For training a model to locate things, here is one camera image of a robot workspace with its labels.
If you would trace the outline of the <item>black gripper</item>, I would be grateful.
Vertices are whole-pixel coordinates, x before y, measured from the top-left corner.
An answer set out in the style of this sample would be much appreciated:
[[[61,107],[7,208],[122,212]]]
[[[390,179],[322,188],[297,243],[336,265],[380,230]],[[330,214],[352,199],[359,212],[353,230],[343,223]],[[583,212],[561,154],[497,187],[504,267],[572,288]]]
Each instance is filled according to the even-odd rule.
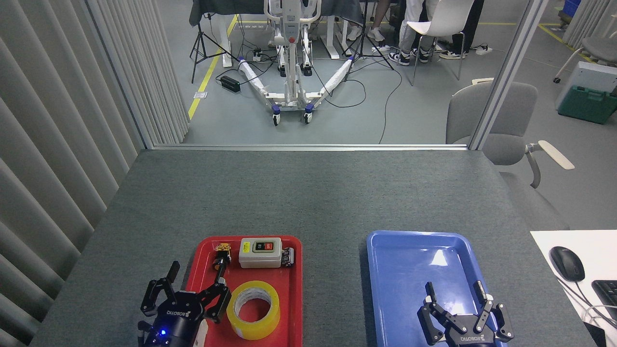
[[[509,342],[514,338],[505,305],[496,303],[492,296],[485,292],[480,280],[473,286],[481,305],[478,316],[450,314],[438,304],[432,282],[426,283],[426,298],[418,310],[418,318],[428,345],[446,341],[450,347],[495,347],[496,340]],[[491,313],[496,319],[496,331],[486,326]],[[434,327],[431,318],[435,318],[445,328],[445,334]]]
[[[179,262],[173,261],[166,277],[148,282],[140,309],[146,317],[157,315],[152,325],[146,321],[137,325],[142,332],[137,338],[139,347],[191,347],[203,319],[222,322],[231,300],[225,279],[217,276],[212,285],[198,293],[174,292],[172,284],[179,268]],[[167,299],[156,312],[161,290]]]

